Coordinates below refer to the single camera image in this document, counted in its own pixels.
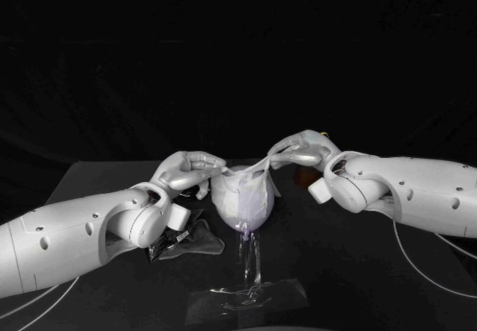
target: black background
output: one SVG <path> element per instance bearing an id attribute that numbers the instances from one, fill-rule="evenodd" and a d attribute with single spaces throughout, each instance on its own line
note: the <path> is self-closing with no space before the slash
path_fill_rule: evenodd
<path id="1" fill-rule="evenodd" d="M 476 6 L 18 1 L 0 30 L 2 222 L 44 205 L 77 161 L 262 158 L 305 129 L 342 150 L 476 166 Z"/>

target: gray table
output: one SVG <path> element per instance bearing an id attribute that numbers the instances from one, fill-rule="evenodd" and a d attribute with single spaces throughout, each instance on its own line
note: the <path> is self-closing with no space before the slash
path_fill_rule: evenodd
<path id="1" fill-rule="evenodd" d="M 228 166 L 259 161 L 230 160 Z M 80 162 L 50 198 L 55 203 L 113 192 L 149 181 L 161 161 Z M 332 330 L 462 330 L 477 326 L 477 300 L 445 292 L 410 266 L 393 221 L 375 212 L 352 214 L 336 202 L 319 205 L 293 182 L 295 165 L 272 170 L 282 198 L 262 227 L 264 281 L 298 278 L 309 307 L 269 314 L 269 325 Z M 188 293 L 228 287 L 236 280 L 236 232 L 211 196 L 179 201 L 204 208 L 211 230 L 225 241 L 221 255 L 185 254 L 149 264 L 143 249 L 122 254 L 83 276 L 29 330 L 234 330 L 237 321 L 185 325 Z M 477 285 L 447 244 L 432 234 L 400 225 L 403 245 L 416 264 L 443 285 L 477 294 Z M 0 320 L 5 331 L 22 328 L 54 304 L 73 282 L 34 305 Z M 44 291 L 0 300 L 0 314 Z"/>

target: robotic hand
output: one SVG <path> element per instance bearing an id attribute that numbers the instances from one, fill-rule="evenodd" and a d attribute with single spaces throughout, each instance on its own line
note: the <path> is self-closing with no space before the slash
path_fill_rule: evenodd
<path id="1" fill-rule="evenodd" d="M 355 213 L 381 212 L 423 230 L 477 238 L 475 167 L 443 160 L 342 152 L 312 130 L 283 139 L 269 155 L 283 149 L 272 156 L 274 169 L 298 163 L 323 172 L 323 178 L 309 187 L 319 203 L 334 198 Z"/>
<path id="2" fill-rule="evenodd" d="M 151 182 L 32 210 L 0 225 L 0 298 L 53 287 L 146 248 L 166 226 L 182 231 L 191 211 L 172 203 L 182 190 L 201 186 L 227 168 L 205 152 L 176 152 Z"/>

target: dark table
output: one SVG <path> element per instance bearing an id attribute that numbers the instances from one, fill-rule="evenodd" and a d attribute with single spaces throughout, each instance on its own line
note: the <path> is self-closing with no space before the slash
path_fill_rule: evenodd
<path id="1" fill-rule="evenodd" d="M 228 166 L 257 159 L 230 160 Z M 74 164 L 48 203 L 129 188 L 149 181 L 161 161 Z M 296 166 L 272 170 L 282 198 L 262 226 L 264 281 L 298 278 L 309 307 L 266 315 L 269 325 L 332 330 L 470 330 L 477 328 L 477 300 L 442 290 L 419 274 L 403 255 L 393 221 L 380 213 L 354 214 L 336 202 L 319 205 L 293 182 Z M 236 231 L 217 213 L 211 195 L 178 201 L 204 208 L 211 230 L 224 240 L 221 255 L 184 254 L 149 263 L 143 249 L 123 253 L 91 271 L 29 330 L 234 330 L 237 321 L 185 325 L 188 293 L 236 283 Z M 477 295 L 447 244 L 434 234 L 398 224 L 403 245 L 424 273 L 440 284 Z M 34 305 L 0 320 L 19 330 L 63 296 L 63 284 Z M 0 314 L 45 290 L 0 300 Z"/>

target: white cable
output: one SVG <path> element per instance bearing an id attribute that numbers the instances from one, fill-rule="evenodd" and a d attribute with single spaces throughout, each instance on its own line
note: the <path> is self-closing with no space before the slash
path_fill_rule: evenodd
<path id="1" fill-rule="evenodd" d="M 58 301 L 55 302 L 55 304 L 47 309 L 45 313 L 19 330 L 24 331 L 42 317 L 44 315 L 54 309 L 54 307 L 57 306 L 57 304 L 61 302 L 64 296 L 68 294 L 70 290 L 73 289 L 73 286 L 76 285 L 76 282 L 80 280 L 80 277 L 76 279 L 76 281 L 73 282 L 73 285 L 70 286 L 70 289 L 67 290 L 67 292 L 63 294 L 61 298 L 58 299 Z"/>
<path id="2" fill-rule="evenodd" d="M 450 288 L 446 288 L 443 285 L 440 285 L 424 273 L 423 271 L 420 271 L 419 267 L 416 266 L 416 264 L 413 263 L 411 259 L 409 258 L 409 255 L 406 253 L 406 249 L 403 248 L 403 244 L 401 244 L 401 240 L 400 240 L 400 235 L 398 235 L 398 229 L 396 227 L 396 238 L 398 239 L 398 243 L 400 243 L 400 247 L 401 247 L 401 251 L 403 251 L 403 254 L 406 255 L 406 258 L 409 259 L 409 262 L 411 263 L 413 267 L 416 267 L 419 273 L 421 274 L 421 276 L 436 285 L 439 286 L 440 288 L 443 288 L 446 291 L 458 294 L 458 295 L 462 295 L 463 297 L 469 297 L 469 298 L 475 298 L 477 299 L 477 296 L 476 295 L 470 295 L 470 294 L 466 294 L 466 293 L 460 293 L 455 290 L 452 290 Z"/>
<path id="3" fill-rule="evenodd" d="M 439 233 L 434 233 L 458 250 L 460 250 L 465 254 L 468 254 L 470 257 L 473 257 L 477 260 L 477 256 L 472 253 L 469 253 L 460 246 L 458 246 L 455 243 L 452 243 Z"/>
<path id="4" fill-rule="evenodd" d="M 40 295 L 31 302 L 28 302 L 27 304 L 24 304 L 22 307 L 19 307 L 18 309 L 14 309 L 11 312 L 8 312 L 6 314 L 4 314 L 0 316 L 0 319 L 6 318 L 6 316 L 12 315 L 15 312 L 18 312 L 19 310 L 22 310 L 28 305 L 31 305 L 37 300 L 40 300 L 41 298 L 44 298 L 55 289 L 58 288 L 58 285 L 54 286 L 42 295 Z"/>

